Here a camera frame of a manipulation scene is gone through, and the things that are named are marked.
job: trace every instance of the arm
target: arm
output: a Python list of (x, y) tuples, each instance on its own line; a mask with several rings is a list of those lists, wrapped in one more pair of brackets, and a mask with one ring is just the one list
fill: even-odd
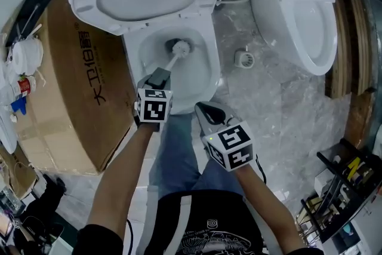
[(103, 174), (95, 192), (88, 224), (101, 225), (124, 240), (131, 198), (155, 125), (141, 124)]
[(235, 170), (249, 202), (268, 224), (284, 254), (306, 245), (298, 235), (291, 213), (257, 176), (250, 165)]

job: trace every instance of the graphic print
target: graphic print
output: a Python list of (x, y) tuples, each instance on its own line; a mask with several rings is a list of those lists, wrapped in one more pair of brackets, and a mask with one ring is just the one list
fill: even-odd
[(232, 255), (232, 251), (235, 251), (235, 255), (255, 255), (253, 251), (247, 251), (250, 247), (249, 240), (228, 232), (188, 232), (183, 236), (176, 254)]
[(208, 229), (215, 229), (215, 228), (217, 228), (217, 220), (216, 219), (208, 219), (207, 220), (207, 228)]

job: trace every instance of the blue object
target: blue object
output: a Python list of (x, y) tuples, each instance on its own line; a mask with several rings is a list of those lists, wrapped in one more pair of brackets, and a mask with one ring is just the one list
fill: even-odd
[(171, 115), (161, 135), (161, 145), (149, 174), (149, 185), (158, 187), (159, 199), (178, 191), (216, 189), (244, 196), (233, 172), (212, 158), (201, 174), (192, 147), (192, 114)]
[(352, 228), (350, 227), (349, 224), (345, 224), (344, 227), (342, 228), (344, 230), (344, 232), (346, 234), (348, 234), (349, 236), (352, 236), (353, 235), (353, 231), (352, 231)]
[(13, 112), (16, 113), (18, 110), (20, 110), (23, 115), (26, 115), (26, 97), (17, 99), (15, 102), (11, 103), (11, 106)]

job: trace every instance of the toilet brush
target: toilet brush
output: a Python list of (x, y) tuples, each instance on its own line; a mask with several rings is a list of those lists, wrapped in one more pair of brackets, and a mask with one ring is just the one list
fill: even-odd
[(171, 71), (172, 67), (174, 66), (175, 62), (179, 58), (185, 58), (190, 53), (191, 46), (186, 41), (178, 41), (173, 47), (172, 47), (172, 53), (174, 53), (174, 57), (171, 59), (171, 61), (167, 64), (165, 70)]

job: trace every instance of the marble floor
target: marble floor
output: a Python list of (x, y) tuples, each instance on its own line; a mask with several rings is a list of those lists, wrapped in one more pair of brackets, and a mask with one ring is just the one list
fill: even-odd
[[(316, 152), (336, 144), (344, 134), (350, 97), (338, 100), (325, 97), (323, 76), (310, 75), (271, 52), (258, 32), (250, 2), (221, 5), (212, 17), (221, 65), (220, 85), (214, 99), (231, 106), (247, 120), (268, 187), (296, 215), (301, 208), (300, 200), (312, 193), (314, 177), (324, 169)], [(246, 46), (254, 55), (254, 67), (236, 68), (234, 52)], [(199, 129), (195, 119), (193, 145), (202, 171), (207, 157)], [(134, 131), (132, 127), (122, 146)], [(155, 134), (131, 203), (129, 219), (137, 238), (135, 246), (143, 228), (148, 173), (158, 146), (159, 135)], [(87, 221), (101, 176), (60, 177), (68, 190), (58, 213), (80, 229)], [(40, 183), (36, 192), (42, 191)]]

